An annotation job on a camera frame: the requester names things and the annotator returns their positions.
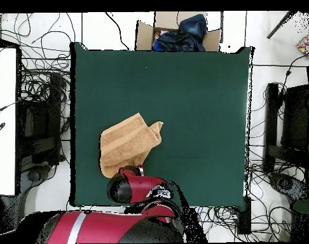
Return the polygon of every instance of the black pole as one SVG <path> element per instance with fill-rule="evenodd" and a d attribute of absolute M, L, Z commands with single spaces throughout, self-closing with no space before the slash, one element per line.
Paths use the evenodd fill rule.
<path fill-rule="evenodd" d="M 220 28 L 221 28 L 220 43 L 222 43 L 223 42 L 223 11 L 220 11 Z"/>
<path fill-rule="evenodd" d="M 281 21 L 278 23 L 278 25 L 272 30 L 272 32 L 269 33 L 269 35 L 266 37 L 270 39 L 272 35 L 275 34 L 275 32 L 278 31 L 278 29 L 289 19 L 291 18 L 297 11 L 288 11 L 287 14 L 284 15 L 284 17 L 281 19 Z"/>

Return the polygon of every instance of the brown towel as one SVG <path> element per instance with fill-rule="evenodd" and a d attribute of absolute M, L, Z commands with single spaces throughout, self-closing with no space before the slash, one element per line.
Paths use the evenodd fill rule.
<path fill-rule="evenodd" d="M 163 123 L 150 127 L 139 113 L 103 131 L 100 135 L 100 168 L 111 178 L 126 165 L 142 165 L 150 150 L 161 142 Z"/>

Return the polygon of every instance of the cardboard box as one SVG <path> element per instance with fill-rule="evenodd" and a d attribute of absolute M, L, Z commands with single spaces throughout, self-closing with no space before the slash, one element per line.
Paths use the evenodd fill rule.
<path fill-rule="evenodd" d="M 174 31 L 179 28 L 181 21 L 191 18 L 197 14 L 206 17 L 206 11 L 156 11 L 154 13 L 154 26 L 137 21 L 137 35 L 135 39 L 135 50 L 153 50 L 153 38 L 155 32 Z M 203 38 L 205 51 L 219 51 L 221 30 L 207 32 Z"/>

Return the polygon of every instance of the white floor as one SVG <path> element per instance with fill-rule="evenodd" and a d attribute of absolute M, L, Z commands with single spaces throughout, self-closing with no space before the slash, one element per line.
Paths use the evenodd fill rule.
<path fill-rule="evenodd" d="M 154 12 L 113 12 L 111 13 L 121 29 L 123 42 L 134 50 L 135 44 L 135 26 L 137 20 L 142 20 L 147 24 L 152 25 L 154 20 Z M 281 27 L 271 39 L 266 36 L 277 25 L 280 19 L 286 14 L 286 11 L 225 11 L 224 12 L 224 31 L 223 43 L 221 44 L 222 52 L 236 52 L 241 46 L 255 47 L 253 59 L 253 75 L 252 75 L 252 109 L 260 108 L 264 104 L 263 92 L 266 85 L 271 82 L 283 83 L 285 73 L 288 65 L 297 57 L 301 56 L 301 52 L 296 45 L 300 40 L 309 33 L 309 16 L 297 14 L 283 27 Z M 55 58 L 59 53 L 69 53 L 69 42 L 78 41 L 88 49 L 97 50 L 123 50 L 125 47 L 120 42 L 120 36 L 117 26 L 105 15 L 105 13 L 61 13 L 58 21 L 51 28 L 51 31 L 64 31 L 63 33 L 52 32 L 47 34 L 42 40 L 33 41 L 52 26 L 57 20 L 58 13 L 35 13 L 30 17 L 31 31 L 29 33 L 29 26 L 26 14 L 4 14 L 2 16 L 2 30 L 15 30 L 24 36 L 21 37 L 21 42 L 39 48 L 34 48 L 35 51 L 28 47 L 23 47 L 23 57 L 41 58 L 43 51 L 40 48 L 43 45 L 45 55 L 43 58 Z M 207 21 L 209 30 L 217 29 L 220 26 L 220 12 L 208 12 Z M 5 40 L 16 42 L 12 38 L 14 33 L 3 32 L 2 38 Z M 29 68 L 35 68 L 33 60 L 27 60 Z M 302 58 L 295 63 L 292 68 L 291 75 L 287 80 L 287 86 L 296 86 L 307 83 L 306 69 L 309 65 L 309 59 Z M 69 115 L 69 107 L 65 110 L 64 116 Z M 264 120 L 264 109 L 252 113 L 251 125 L 254 126 Z M 251 137 L 260 136 L 263 133 L 264 125 L 259 125 L 251 131 Z M 69 139 L 69 131 L 63 136 L 63 139 Z M 251 139 L 252 145 L 263 145 L 263 136 L 256 139 Z M 63 142 L 64 153 L 68 160 L 70 160 L 70 145 L 69 142 Z M 262 147 L 251 147 L 251 150 L 259 156 L 262 156 Z M 251 159 L 259 159 L 255 154 L 251 153 Z M 48 210 L 64 210 L 67 205 L 67 200 L 70 192 L 70 168 L 67 162 L 61 163 L 56 175 L 51 180 L 35 187 L 27 199 L 25 207 L 26 214 L 35 211 Z M 272 188 L 265 182 L 253 184 L 251 186 L 251 195 L 253 200 L 262 197 L 261 200 L 265 203 L 268 209 L 275 206 L 288 207 L 289 204 L 284 196 L 272 190 Z M 113 207 L 92 207 L 93 210 L 113 210 Z M 122 208 L 115 208 L 115 211 L 122 211 Z M 252 202 L 252 216 L 265 215 L 264 207 L 259 201 Z M 286 220 L 290 222 L 290 215 L 281 209 L 275 210 L 272 214 L 278 222 Z M 262 224 L 252 224 L 252 230 L 264 229 L 267 227 L 266 217 L 261 218 Z M 204 224 L 204 229 L 207 231 L 210 228 L 208 239 L 210 242 L 225 242 L 234 241 L 232 233 L 221 226 Z M 263 241 L 267 241 L 270 235 L 256 234 L 256 236 Z M 284 235 L 282 240 L 287 240 L 289 235 Z"/>

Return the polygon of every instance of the green tablecloth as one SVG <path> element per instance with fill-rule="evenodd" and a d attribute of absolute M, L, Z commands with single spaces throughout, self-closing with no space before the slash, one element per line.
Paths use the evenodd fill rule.
<path fill-rule="evenodd" d="M 71 51 L 76 206 L 112 205 L 99 168 L 100 133 L 137 112 L 148 125 L 164 122 L 162 143 L 144 163 L 147 175 L 175 181 L 193 206 L 243 205 L 250 48 L 87 51 L 76 43 Z"/>

